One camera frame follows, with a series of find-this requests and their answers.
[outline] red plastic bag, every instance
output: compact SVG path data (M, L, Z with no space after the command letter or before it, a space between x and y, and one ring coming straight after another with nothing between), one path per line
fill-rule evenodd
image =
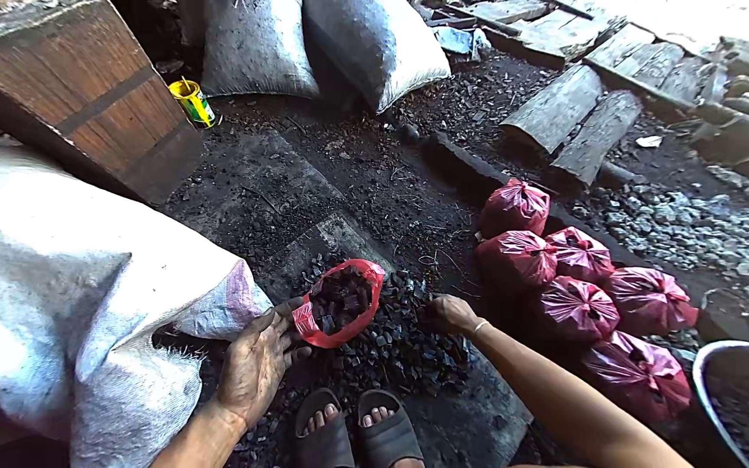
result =
M569 341L600 341L620 321L612 299L602 289L570 276L557 276L539 301L551 334Z
M507 231L476 249L485 277L505 293L553 281L557 273L555 251L531 231Z
M558 275L599 283L614 272L609 250L576 227L555 232L545 240L557 248Z
M587 351L583 365L609 400L647 424L674 418L692 399L669 351L620 331Z
M355 266L363 273L363 278L372 287L372 303L369 308L358 315L351 323L344 326L337 333L326 335L323 333L317 323L314 320L314 315L311 311L311 300L310 292L305 295L304 299L306 303L299 309L296 309L294 313L294 325L296 325L297 331L300 335L310 344L318 346L320 348L336 348L346 343L348 340L359 335L366 326L371 323L372 319L375 318L375 312L377 312L378 300L380 299L380 289L383 287L383 278L386 276L386 271L372 261L362 260L359 258L353 258L340 263L338 266L328 270L319 280L312 286L311 291L317 285L322 285L323 278L331 275L335 271L342 270L346 267Z
M666 335L693 326L698 309L675 278L652 268L619 268L602 289L618 307L618 329L630 335Z
M505 231L531 231L542 236L550 209L551 197L525 182L511 178L484 203L479 229L485 239Z

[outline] sandal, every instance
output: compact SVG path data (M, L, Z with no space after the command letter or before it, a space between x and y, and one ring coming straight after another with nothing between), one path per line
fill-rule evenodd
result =
M339 401L334 392L320 388L308 395L296 413L294 431L300 468L355 468L342 412L333 420L327 420L320 429L302 435L308 427L308 420L317 411L325 411L328 403L334 403L339 411Z
M363 427L363 417L369 415L371 409L381 406L394 414L371 427ZM357 423L371 468L390 468L404 458L423 460L409 415L388 391L369 390L360 396Z

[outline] yellow can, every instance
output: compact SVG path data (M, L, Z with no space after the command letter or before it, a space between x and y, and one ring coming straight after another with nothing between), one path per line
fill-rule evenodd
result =
M210 128L215 124L215 113L198 83L182 79L169 85L169 90L197 128Z

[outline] wooden crate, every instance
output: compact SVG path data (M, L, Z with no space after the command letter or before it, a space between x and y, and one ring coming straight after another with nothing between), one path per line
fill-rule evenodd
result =
M81 179L152 204L203 149L108 0L0 0L0 127Z

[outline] hand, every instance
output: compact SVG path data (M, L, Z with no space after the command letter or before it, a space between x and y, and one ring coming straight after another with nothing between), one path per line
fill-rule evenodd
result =
M296 330L286 331L293 322L291 313L302 303L297 297L271 307L227 348L214 398L244 424L245 430L265 414L290 365L311 354L309 347L287 351L300 337Z
M479 318L473 309L463 299L449 294L435 297L427 305L434 314L434 320L444 332L450 334L471 334L483 319Z

